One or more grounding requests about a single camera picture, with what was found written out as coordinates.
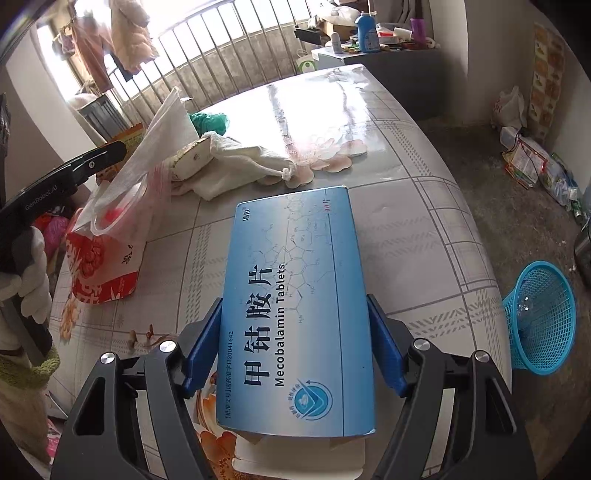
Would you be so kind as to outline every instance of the white container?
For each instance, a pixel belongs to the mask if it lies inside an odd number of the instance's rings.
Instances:
[[[337,32],[332,32],[330,34],[330,43],[333,47],[333,53],[343,53],[343,47],[340,45],[340,37]]]
[[[501,144],[507,150],[510,150],[515,145],[515,136],[517,135],[517,129],[515,127],[503,127],[501,128]]]

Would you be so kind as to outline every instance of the floor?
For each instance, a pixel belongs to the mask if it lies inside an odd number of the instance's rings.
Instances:
[[[501,295],[535,260],[553,263],[569,279],[577,300],[577,336],[566,363],[553,375],[513,372],[513,393],[525,420],[538,477],[557,465],[591,411],[591,293],[573,268],[579,231],[541,188],[525,190],[504,170],[504,149],[490,127],[421,126],[454,175],[488,250]]]

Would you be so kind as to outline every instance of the blue bottle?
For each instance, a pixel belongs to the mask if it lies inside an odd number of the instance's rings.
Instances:
[[[359,33],[359,49],[363,53],[373,53],[379,51],[378,32],[375,29],[375,20],[367,12],[361,13],[361,16],[355,20]]]

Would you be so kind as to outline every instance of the bag on floor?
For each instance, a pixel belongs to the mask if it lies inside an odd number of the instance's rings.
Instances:
[[[527,127],[525,101],[517,85],[509,93],[499,94],[492,109],[492,123],[500,127],[515,127],[517,130]]]

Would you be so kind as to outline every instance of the blue gripper pad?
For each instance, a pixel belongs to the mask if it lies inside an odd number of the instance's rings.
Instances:
[[[202,320],[205,324],[203,331],[184,362],[183,373],[185,374],[185,381],[183,382],[183,394],[185,398],[191,398],[197,390],[205,386],[205,382],[217,356],[221,320],[222,302],[220,300],[213,304]]]
[[[382,376],[386,385],[392,388],[399,397],[405,397],[408,393],[408,383],[404,378],[405,361],[385,324],[385,320],[390,322],[398,322],[398,320],[384,318],[384,313],[373,296],[368,296],[368,311],[371,346]],[[407,332],[408,337],[412,338],[411,333],[408,330]]]

